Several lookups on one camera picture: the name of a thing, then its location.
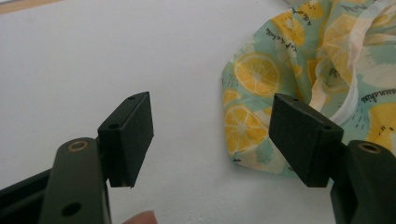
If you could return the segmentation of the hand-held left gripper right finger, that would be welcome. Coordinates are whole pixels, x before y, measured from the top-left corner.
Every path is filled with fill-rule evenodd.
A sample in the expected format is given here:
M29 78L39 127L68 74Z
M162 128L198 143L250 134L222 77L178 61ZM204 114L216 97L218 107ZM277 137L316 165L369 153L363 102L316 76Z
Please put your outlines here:
M326 167L344 130L306 103L286 94L274 97L269 138L309 188L324 188Z

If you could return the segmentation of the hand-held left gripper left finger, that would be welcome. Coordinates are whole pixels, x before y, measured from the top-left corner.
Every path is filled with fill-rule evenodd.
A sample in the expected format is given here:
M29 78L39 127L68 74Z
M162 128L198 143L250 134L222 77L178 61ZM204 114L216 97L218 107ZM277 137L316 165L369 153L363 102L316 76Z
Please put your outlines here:
M133 188L154 136L149 92L126 98L98 128L106 178Z

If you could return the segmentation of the wooden table with white top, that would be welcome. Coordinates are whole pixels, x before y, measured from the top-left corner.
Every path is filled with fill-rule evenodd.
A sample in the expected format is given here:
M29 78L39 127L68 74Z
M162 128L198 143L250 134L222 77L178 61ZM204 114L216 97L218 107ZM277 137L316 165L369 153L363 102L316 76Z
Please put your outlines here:
M94 137L128 96L150 95L154 137L133 188L109 192L121 223L334 224L328 189L232 162L221 73L284 0L63 0L0 15L0 189Z

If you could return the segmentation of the lemon print cloth bag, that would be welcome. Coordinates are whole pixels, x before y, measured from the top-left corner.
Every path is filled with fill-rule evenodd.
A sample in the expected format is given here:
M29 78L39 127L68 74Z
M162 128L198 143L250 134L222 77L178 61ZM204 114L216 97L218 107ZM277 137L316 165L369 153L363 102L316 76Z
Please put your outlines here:
M236 163L292 176L268 136L275 94L295 97L396 155L396 0L304 0L267 21L222 74Z

